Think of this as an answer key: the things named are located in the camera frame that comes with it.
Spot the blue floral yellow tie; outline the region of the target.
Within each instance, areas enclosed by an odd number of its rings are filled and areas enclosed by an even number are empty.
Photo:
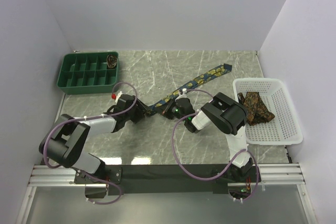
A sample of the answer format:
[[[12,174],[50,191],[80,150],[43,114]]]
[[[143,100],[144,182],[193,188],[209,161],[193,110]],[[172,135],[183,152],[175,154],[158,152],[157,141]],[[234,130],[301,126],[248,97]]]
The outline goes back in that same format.
[[[193,80],[190,80],[189,82],[185,83],[184,85],[182,85],[181,87],[177,88],[175,91],[169,93],[166,97],[162,98],[161,100],[159,100],[158,102],[156,102],[155,104],[149,106],[149,109],[146,113],[147,116],[153,116],[154,114],[156,114],[156,108],[160,108],[166,104],[168,104],[170,102],[170,100],[172,99],[176,99],[179,94],[180,94],[180,90],[183,90],[184,88],[186,88],[187,90],[193,90],[198,88],[199,86],[217,78],[220,76],[223,76],[225,74],[228,74],[232,71],[232,65],[229,64],[222,64],[219,65],[207,72],[205,72],[204,74],[201,74],[197,77],[195,77]]]

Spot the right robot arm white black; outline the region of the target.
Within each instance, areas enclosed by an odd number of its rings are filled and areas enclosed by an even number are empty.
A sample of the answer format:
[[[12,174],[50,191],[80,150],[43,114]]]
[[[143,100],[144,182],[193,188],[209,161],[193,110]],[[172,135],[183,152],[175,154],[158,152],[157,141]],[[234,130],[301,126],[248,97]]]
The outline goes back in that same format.
[[[183,119],[184,126],[191,133],[197,133],[211,123],[214,124],[225,134],[232,162],[224,176],[234,182],[242,182],[249,176],[252,157],[246,151],[247,110],[240,103],[219,92],[199,111],[195,111],[186,93],[183,93],[162,109],[156,108],[156,111],[170,120]]]

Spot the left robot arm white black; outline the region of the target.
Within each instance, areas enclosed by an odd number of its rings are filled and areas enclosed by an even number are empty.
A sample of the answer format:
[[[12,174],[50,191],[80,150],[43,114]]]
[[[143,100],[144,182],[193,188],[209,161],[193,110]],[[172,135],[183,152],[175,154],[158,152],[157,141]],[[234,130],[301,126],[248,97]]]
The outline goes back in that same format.
[[[115,133],[125,126],[127,121],[134,124],[145,118],[149,107],[133,95],[118,94],[116,104],[92,120],[81,120],[62,114],[49,131],[51,137],[45,137],[39,145],[39,152],[65,168],[75,168],[87,173],[94,183],[109,177],[103,160],[83,151],[88,137]]]

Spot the rolled dark tie in tray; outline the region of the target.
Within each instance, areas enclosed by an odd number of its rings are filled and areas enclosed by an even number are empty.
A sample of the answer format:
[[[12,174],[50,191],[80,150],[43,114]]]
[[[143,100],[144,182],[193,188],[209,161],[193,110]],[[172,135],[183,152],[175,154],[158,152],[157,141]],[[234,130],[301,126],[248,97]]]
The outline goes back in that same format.
[[[118,64],[118,56],[117,55],[113,55],[113,54],[107,55],[106,63],[107,63],[107,69],[114,69],[114,68],[116,68],[116,66]]]

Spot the green compartment tray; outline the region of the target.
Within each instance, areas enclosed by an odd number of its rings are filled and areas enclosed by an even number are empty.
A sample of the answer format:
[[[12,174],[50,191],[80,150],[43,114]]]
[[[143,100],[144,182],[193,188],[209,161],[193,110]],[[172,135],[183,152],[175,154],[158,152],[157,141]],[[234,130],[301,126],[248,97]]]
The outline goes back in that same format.
[[[107,69],[109,54],[118,56],[114,69]],[[57,87],[67,95],[110,93],[119,82],[119,67],[116,51],[67,54],[62,61]]]

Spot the dark key-pattern tie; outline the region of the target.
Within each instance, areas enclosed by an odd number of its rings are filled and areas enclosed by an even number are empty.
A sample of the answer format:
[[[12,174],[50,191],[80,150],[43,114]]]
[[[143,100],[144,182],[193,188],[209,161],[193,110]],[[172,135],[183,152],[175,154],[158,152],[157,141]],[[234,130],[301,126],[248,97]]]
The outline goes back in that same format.
[[[254,126],[261,123],[268,123],[275,118],[264,104],[259,92],[247,92],[244,96],[241,92],[237,94],[238,101],[247,111],[247,123]]]

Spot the black base bar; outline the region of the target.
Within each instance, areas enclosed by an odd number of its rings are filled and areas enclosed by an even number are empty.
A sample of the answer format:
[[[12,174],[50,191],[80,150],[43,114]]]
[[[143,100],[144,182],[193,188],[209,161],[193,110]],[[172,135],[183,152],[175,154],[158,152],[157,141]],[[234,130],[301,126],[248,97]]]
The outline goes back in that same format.
[[[254,165],[240,172],[233,165],[218,179],[200,181],[187,175],[178,165],[107,165],[109,181],[125,194],[195,193],[228,194],[230,183],[260,182]]]

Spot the white plastic basket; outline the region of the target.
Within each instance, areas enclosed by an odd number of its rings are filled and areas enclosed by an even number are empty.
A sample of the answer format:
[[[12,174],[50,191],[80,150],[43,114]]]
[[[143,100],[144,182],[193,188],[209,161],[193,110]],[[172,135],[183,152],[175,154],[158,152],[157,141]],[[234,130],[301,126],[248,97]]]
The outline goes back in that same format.
[[[275,118],[255,126],[246,125],[247,143],[254,145],[293,145],[303,140],[295,107],[283,82],[272,78],[238,78],[233,81],[235,99],[238,94],[258,92]]]

